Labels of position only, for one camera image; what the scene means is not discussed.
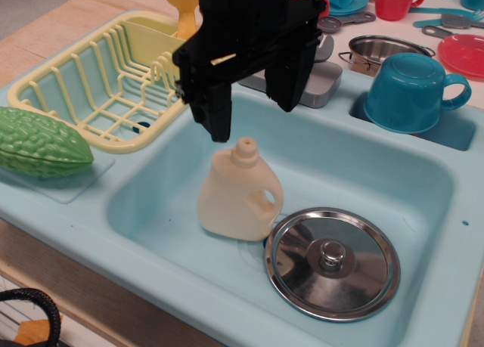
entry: stainless steel pot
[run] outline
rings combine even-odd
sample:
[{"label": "stainless steel pot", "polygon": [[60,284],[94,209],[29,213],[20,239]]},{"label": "stainless steel pot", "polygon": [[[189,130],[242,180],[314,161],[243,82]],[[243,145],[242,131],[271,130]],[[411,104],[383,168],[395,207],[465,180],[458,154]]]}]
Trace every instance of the stainless steel pot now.
[{"label": "stainless steel pot", "polygon": [[359,36],[349,41],[348,46],[350,52],[338,54],[341,60],[350,65],[350,70],[369,76],[377,75],[382,62],[393,54],[414,52],[429,57],[436,55],[431,48],[388,36]]}]

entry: stainless steel lid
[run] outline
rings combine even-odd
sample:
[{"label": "stainless steel lid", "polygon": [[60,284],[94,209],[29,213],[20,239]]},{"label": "stainless steel lid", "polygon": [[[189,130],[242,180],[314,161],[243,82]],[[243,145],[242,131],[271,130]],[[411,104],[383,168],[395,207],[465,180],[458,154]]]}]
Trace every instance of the stainless steel lid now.
[{"label": "stainless steel lid", "polygon": [[368,220],[341,209],[296,212],[265,246],[271,282],[294,307],[327,321],[357,321],[380,310],[400,280],[396,251]]}]

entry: plastic bottle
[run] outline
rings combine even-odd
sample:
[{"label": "plastic bottle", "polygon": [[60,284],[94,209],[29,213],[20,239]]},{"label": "plastic bottle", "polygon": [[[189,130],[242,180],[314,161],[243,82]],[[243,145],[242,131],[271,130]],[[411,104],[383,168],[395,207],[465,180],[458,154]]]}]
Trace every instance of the plastic bottle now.
[{"label": "plastic bottle", "polygon": [[198,195],[197,212],[210,232],[257,241],[270,234],[283,203],[281,183],[259,156],[256,140],[243,137],[233,149],[214,154]]}]

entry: yellow dish rack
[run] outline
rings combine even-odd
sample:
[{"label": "yellow dish rack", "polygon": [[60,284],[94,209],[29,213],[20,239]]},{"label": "yellow dish rack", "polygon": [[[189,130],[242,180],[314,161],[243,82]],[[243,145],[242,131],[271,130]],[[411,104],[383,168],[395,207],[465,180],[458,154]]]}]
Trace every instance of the yellow dish rack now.
[{"label": "yellow dish rack", "polygon": [[8,103],[65,122],[101,150],[139,150],[187,108],[175,96],[177,28],[126,12],[17,80]]}]

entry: bottle handle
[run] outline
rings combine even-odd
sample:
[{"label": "bottle handle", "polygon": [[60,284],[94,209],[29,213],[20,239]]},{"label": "bottle handle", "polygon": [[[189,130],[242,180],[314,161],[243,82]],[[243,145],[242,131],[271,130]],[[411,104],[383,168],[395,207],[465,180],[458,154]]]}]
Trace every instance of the bottle handle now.
[{"label": "bottle handle", "polygon": [[[271,194],[274,202],[267,197],[266,192]],[[247,196],[247,203],[259,219],[276,218],[284,205],[282,186],[276,184],[255,190]]]}]

